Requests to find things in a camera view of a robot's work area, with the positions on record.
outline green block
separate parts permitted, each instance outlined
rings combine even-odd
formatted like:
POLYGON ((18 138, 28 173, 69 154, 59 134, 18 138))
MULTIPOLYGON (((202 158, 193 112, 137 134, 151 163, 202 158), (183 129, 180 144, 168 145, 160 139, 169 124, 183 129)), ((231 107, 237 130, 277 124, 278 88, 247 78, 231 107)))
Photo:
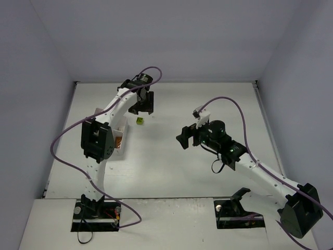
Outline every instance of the green block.
POLYGON ((144 119, 143 119, 142 117, 138 117, 138 118, 136 119, 136 124, 138 124, 138 125, 142 125, 142 124, 144 124, 144 119))

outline orange part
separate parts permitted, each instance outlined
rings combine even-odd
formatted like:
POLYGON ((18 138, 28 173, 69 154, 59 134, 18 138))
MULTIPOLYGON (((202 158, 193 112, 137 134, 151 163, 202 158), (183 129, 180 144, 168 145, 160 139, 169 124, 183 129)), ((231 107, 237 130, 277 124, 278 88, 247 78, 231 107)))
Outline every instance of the orange part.
POLYGON ((116 148, 120 149, 120 145, 121 145, 121 137, 116 137, 116 148))

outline screw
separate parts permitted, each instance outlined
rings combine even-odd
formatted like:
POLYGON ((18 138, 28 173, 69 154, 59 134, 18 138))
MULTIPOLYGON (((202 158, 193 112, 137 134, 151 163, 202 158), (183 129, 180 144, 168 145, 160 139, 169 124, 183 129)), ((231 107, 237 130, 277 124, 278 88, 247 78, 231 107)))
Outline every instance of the screw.
POLYGON ((116 211, 117 214, 121 213, 121 207, 116 207, 114 210, 116 211))
POLYGON ((81 207, 75 207, 74 208, 74 214, 78 215, 81 212, 81 207))
POLYGON ((221 209, 222 209, 222 206, 221 206, 221 205, 217 205, 217 206, 215 207, 216 212, 219 212, 221 209))

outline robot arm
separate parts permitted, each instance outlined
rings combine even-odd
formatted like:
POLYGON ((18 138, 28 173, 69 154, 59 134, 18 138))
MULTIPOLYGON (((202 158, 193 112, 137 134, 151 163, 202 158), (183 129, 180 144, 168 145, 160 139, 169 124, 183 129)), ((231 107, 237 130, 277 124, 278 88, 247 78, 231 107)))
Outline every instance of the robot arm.
MULTIPOLYGON (((108 112, 82 123, 81 148, 87 158, 86 172, 96 186, 104 191, 104 175, 107 159, 112 155, 115 141, 112 134, 123 115, 129 111, 138 114, 139 111, 153 113, 153 92, 149 87, 129 91, 136 86, 149 84, 153 81, 147 74, 140 74, 136 80, 126 80, 120 87, 115 98, 105 108, 108 109, 118 102, 108 112)), ((81 196, 81 204, 85 206, 88 217, 97 218, 103 208, 104 196, 87 184, 81 196)))
POLYGON ((263 216, 273 217, 280 221, 291 235, 303 238, 323 216, 322 209, 299 193, 277 182, 259 164, 274 176, 319 202, 316 188, 308 183, 301 186, 266 166, 252 153, 250 154, 245 146, 232 140, 225 131, 224 122, 218 120, 210 122, 210 113, 206 109, 201 112, 198 110, 200 108, 193 112, 198 121, 189 127, 183 127, 182 134, 176 137, 183 149, 188 148, 188 139, 193 137, 193 146, 201 145, 204 149, 209 148, 209 151, 215 153, 224 165, 245 175, 267 190, 273 198, 257 195, 249 189, 242 188, 233 195, 232 199, 239 204, 241 201, 247 211, 256 211, 263 216))

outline gray wall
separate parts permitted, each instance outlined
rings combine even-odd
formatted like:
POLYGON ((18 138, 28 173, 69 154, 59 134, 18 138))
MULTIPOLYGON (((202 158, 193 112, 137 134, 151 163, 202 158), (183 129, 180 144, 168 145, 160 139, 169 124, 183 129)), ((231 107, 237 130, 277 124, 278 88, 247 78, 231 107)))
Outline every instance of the gray wall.
POLYGON ((73 82, 26 0, 0 3, 0 249, 18 249, 51 167, 73 82))
MULTIPOLYGON (((317 187, 333 211, 333 1, 306 0, 293 16, 259 83, 288 175, 317 187)), ((314 227, 321 249, 333 247, 328 216, 314 227)))
POLYGON ((300 0, 31 0, 74 80, 255 80, 300 0))

